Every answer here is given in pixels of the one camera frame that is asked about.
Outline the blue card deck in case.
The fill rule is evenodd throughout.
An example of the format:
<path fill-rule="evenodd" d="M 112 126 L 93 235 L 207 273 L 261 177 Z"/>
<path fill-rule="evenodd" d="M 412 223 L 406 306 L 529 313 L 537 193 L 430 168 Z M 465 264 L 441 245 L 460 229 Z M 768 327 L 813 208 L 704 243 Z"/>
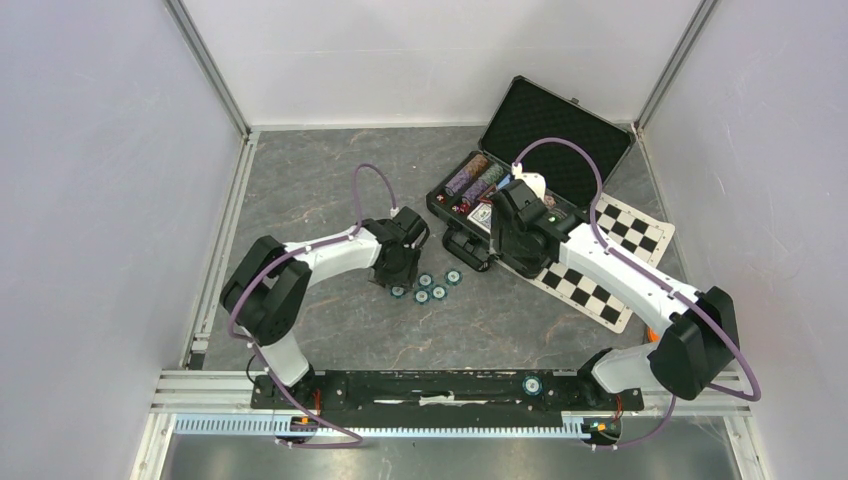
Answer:
<path fill-rule="evenodd" d="M 488 203 L 479 203 L 468 214 L 468 220 L 482 231 L 489 233 L 492 225 L 492 206 Z"/>

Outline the black poker set case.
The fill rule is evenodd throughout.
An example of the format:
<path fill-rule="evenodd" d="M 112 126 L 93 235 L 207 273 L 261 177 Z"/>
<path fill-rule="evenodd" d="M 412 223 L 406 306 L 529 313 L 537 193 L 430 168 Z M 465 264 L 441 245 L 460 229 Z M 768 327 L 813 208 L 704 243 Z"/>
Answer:
<path fill-rule="evenodd" d="M 491 185 L 467 215 L 452 211 L 454 205 L 462 202 L 463 193 L 491 165 L 501 165 L 506 175 L 511 175 L 511 166 L 518 161 L 525 172 L 543 175 L 546 195 L 557 199 L 557 205 L 550 210 L 561 219 L 574 210 L 588 209 L 600 186 L 634 143 L 632 133 L 584 109 L 577 100 L 567 100 L 523 76 L 515 77 L 476 149 L 425 197 L 428 210 L 447 226 L 442 236 L 443 248 L 478 272 L 488 270 L 496 261 L 490 250 L 489 233 L 473 225 L 468 214 L 479 203 L 491 205 L 497 184 Z M 476 154 L 488 159 L 487 168 L 455 196 L 447 196 L 445 184 Z M 438 194 L 445 195 L 444 203 L 436 200 Z"/>

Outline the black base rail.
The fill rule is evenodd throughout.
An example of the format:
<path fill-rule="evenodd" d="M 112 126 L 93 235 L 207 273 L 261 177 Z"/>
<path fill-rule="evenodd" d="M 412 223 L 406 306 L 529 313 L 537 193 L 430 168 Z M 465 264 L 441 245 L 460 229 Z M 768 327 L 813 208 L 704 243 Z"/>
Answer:
<path fill-rule="evenodd" d="M 522 381 L 538 376 L 539 396 Z M 570 370 L 326 370 L 307 376 L 291 395 L 346 428 L 555 427 L 564 412 L 639 412 L 638 389 L 603 391 Z"/>

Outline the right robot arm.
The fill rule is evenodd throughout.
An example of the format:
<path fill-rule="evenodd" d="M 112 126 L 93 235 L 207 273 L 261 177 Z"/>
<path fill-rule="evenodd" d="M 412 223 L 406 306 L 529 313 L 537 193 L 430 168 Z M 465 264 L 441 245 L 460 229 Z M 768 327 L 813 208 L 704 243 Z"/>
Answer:
<path fill-rule="evenodd" d="M 553 216 L 522 180 L 492 198 L 491 247 L 519 273 L 532 276 L 561 263 L 622 301 L 659 334 L 656 343 L 601 352 L 577 382 L 580 400 L 602 408 L 617 393 L 662 387 L 695 399 L 717 375 L 739 360 L 732 298 L 722 289 L 700 291 L 618 247 L 597 224 L 595 208 Z"/>

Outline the purple chip stack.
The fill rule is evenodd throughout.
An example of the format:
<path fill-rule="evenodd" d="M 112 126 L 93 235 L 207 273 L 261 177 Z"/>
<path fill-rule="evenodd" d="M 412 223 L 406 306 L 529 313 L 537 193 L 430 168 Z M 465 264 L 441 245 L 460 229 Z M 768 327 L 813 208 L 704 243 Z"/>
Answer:
<path fill-rule="evenodd" d="M 445 194 L 449 197 L 455 196 L 460 192 L 472 179 L 474 174 L 466 169 L 458 171 L 444 186 Z"/>
<path fill-rule="evenodd" d="M 462 202 L 469 206 L 475 205 L 490 187 L 490 182 L 478 179 L 463 193 Z"/>

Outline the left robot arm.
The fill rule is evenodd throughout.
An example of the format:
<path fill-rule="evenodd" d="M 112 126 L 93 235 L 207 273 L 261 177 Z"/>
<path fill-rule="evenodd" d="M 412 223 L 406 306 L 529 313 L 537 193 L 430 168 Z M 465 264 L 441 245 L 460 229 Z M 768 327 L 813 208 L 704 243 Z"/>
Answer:
<path fill-rule="evenodd" d="M 281 400 L 297 408 L 314 394 L 312 366 L 293 333 L 307 290 L 367 270 L 372 283 L 409 291 L 428 237 L 423 218 L 403 207 L 391 218 L 365 219 L 312 242 L 284 244 L 270 235 L 254 242 L 225 282 L 219 302 L 230 314 L 231 332 L 252 345 L 277 381 Z"/>

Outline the teal chip on rail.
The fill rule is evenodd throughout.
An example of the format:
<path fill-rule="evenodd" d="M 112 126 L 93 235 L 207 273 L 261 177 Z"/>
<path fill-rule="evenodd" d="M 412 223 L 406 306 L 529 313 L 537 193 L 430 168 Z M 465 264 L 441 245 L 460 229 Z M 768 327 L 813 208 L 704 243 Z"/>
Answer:
<path fill-rule="evenodd" d="M 543 384 L 538 376 L 528 375 L 522 381 L 522 389 L 528 396 L 539 396 L 543 391 Z"/>

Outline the black white checkered board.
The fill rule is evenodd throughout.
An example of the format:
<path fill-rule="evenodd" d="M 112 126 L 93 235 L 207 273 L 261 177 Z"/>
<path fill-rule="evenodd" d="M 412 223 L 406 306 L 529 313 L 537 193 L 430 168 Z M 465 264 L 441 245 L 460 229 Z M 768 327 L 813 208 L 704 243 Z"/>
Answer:
<path fill-rule="evenodd" d="M 639 317 L 655 333 L 671 325 L 670 315 L 685 306 L 628 265 L 621 254 L 675 290 L 680 282 L 658 270 L 676 227 L 603 194 L 596 207 L 605 246 L 587 223 L 580 224 L 560 245 L 559 259 L 535 278 L 525 278 L 615 333 Z"/>

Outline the brown chip stack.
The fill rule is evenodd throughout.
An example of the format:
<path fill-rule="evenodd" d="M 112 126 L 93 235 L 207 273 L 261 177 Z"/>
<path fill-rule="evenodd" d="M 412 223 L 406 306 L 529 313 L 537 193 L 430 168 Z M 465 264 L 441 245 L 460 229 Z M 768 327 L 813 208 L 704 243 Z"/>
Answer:
<path fill-rule="evenodd" d="M 463 168 L 463 171 L 471 177 L 475 177 L 484 171 L 487 168 L 487 165 L 488 159 L 482 154 L 476 154 L 468 161 Z"/>

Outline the blue card deck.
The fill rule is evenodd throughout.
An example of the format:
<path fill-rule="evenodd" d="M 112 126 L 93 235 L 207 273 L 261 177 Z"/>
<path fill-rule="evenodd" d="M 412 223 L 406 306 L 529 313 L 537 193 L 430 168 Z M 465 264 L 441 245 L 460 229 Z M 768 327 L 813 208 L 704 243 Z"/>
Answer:
<path fill-rule="evenodd" d="M 504 188 L 504 187 L 505 187 L 506 185 L 508 185 L 511 181 L 512 181 L 512 176 L 511 176 L 511 175 L 506 175 L 503 179 L 501 179 L 501 180 L 497 183 L 496 189 L 497 189 L 497 190 L 500 190 L 500 189 Z"/>
<path fill-rule="evenodd" d="M 492 225 L 492 206 L 488 203 L 479 203 L 468 214 L 468 220 L 482 231 L 489 233 Z"/>

